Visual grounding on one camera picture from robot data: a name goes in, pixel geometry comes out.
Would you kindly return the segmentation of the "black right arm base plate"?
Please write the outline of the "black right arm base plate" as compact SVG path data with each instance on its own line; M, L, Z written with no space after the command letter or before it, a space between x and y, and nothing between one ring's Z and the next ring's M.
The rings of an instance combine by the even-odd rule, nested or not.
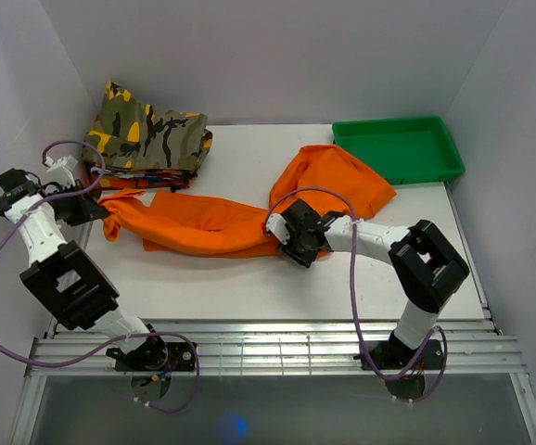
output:
M369 355L380 371L401 370L415 356L415 350L407 349L402 343L391 344L389 341L368 343ZM411 371L436 371L443 364L444 351L441 343L430 339Z

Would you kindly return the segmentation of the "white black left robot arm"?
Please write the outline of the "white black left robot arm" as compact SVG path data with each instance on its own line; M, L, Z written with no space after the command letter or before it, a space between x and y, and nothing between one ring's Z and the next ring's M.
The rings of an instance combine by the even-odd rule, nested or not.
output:
M0 174L0 216L20 225L29 255L20 280L29 292L69 330L93 329L119 341L107 355L132 371L157 371L169 362L166 343L151 325L124 311L119 292L75 241L58 226L89 223L108 211L70 177L55 182L54 191L30 172L10 169Z

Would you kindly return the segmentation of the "orange trousers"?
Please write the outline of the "orange trousers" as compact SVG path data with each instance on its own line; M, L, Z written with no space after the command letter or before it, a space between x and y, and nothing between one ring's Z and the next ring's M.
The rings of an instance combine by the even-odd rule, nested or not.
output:
M146 251L244 259L274 256L277 240L262 230L267 211L219 197L159 191L150 204L142 191L126 189L102 197L109 216L103 232L109 242L126 230L141 237ZM396 196L378 173L339 146L304 146L289 162L269 194L269 206L284 210L296 198L314 210L373 218Z

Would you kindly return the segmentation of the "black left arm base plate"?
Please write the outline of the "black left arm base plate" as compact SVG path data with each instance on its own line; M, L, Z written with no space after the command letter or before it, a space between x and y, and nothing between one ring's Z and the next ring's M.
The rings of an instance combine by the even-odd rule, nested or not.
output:
M106 356L115 361L114 369L120 372L191 372L196 370L193 349L184 341L166 342L152 351L133 350L129 354L120 348L109 348Z

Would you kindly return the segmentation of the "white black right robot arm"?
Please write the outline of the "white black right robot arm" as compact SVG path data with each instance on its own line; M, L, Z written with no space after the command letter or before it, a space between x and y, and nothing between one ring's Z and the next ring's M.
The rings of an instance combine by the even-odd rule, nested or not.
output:
M389 339L359 359L376 368L411 368L432 341L434 326L450 297L470 274L466 261L428 220L408 227L354 219L338 211L324 215L302 199L267 218L264 231L278 240L277 250L308 268L323 252L348 252L383 262L395 271L407 297Z

